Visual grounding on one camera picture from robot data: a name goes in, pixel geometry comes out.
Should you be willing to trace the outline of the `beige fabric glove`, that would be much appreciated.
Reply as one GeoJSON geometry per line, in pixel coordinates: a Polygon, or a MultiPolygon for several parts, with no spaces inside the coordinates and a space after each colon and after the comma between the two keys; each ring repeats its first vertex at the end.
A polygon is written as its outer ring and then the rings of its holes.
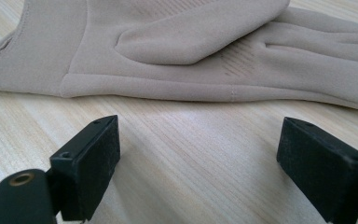
{"type": "Polygon", "coordinates": [[[290,0],[25,0],[0,91],[358,109],[358,24],[290,0]]]}

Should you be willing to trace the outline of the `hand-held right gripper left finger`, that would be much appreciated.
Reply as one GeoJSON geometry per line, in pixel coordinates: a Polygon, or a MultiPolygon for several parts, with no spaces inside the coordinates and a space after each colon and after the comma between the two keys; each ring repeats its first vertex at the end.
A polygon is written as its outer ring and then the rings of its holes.
{"type": "Polygon", "coordinates": [[[94,120],[50,156],[53,209],[63,220],[92,218],[119,159],[118,116],[94,120]]]}

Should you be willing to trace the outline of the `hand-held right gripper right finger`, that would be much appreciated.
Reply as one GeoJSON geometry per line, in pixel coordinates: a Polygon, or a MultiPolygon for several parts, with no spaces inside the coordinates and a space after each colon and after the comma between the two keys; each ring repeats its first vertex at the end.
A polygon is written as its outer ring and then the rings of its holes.
{"type": "Polygon", "coordinates": [[[277,162],[322,218],[358,220],[358,150],[309,122],[284,118],[277,162]]]}

